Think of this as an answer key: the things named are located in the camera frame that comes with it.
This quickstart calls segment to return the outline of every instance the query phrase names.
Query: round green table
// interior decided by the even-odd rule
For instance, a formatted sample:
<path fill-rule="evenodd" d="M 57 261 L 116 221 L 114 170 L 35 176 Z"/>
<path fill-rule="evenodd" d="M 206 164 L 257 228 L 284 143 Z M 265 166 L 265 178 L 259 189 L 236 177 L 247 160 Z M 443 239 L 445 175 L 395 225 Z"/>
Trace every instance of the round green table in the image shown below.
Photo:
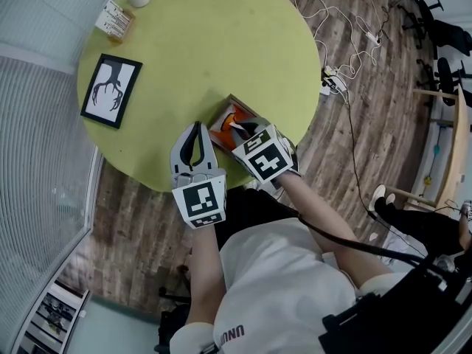
<path fill-rule="evenodd" d="M 310 29 L 289 0 L 151 0 L 128 8 L 136 20 L 125 42 L 94 29 L 80 58 L 82 105 L 102 53 L 143 63 L 120 129 L 84 118 L 91 139 L 118 170 L 151 189 L 170 191 L 170 150 L 192 122 L 208 124 L 235 95 L 294 143 L 305 134 L 320 88 Z M 215 149 L 228 187 L 250 180 Z"/>

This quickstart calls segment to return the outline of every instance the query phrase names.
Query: sneaker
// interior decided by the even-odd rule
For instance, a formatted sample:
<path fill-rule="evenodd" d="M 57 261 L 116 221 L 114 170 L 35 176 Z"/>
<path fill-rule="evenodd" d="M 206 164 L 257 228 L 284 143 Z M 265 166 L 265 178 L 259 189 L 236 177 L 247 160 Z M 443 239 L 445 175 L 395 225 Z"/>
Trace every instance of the sneaker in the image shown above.
<path fill-rule="evenodd" d="M 385 185 L 380 184 L 377 186 L 377 189 L 374 190 L 374 193 L 372 194 L 372 199 L 369 203 L 369 211 L 375 211 L 375 202 L 377 202 L 379 198 L 385 197 L 385 192 Z"/>
<path fill-rule="evenodd" d="M 395 202 L 395 194 L 392 193 L 388 197 L 386 197 L 385 204 L 392 204 Z"/>

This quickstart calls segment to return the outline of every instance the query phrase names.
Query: picture frame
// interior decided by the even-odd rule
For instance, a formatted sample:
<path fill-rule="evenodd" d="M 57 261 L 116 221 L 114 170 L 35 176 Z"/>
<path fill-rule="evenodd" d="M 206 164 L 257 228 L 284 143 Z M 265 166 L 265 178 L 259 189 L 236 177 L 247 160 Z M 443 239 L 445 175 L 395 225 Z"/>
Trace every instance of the picture frame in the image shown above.
<path fill-rule="evenodd" d="M 135 60 L 101 54 L 80 115 L 119 128 L 141 67 Z"/>

